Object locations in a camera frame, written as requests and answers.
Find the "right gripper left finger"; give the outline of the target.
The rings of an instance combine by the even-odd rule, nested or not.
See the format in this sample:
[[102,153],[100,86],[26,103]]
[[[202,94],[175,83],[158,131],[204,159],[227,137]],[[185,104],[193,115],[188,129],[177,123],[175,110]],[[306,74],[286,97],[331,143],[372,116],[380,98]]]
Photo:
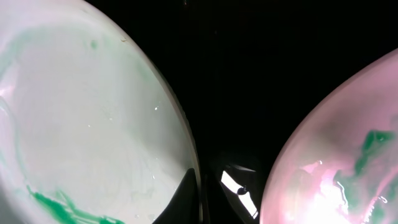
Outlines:
[[153,224],[198,224],[199,199],[195,170],[189,168],[165,210]]

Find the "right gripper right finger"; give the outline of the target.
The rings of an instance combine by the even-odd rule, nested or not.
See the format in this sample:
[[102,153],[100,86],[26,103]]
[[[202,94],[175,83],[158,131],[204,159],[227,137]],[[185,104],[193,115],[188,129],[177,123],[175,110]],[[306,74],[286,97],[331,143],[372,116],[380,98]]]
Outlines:
[[220,155],[214,172],[233,212],[243,223],[259,224],[264,174],[258,159]]

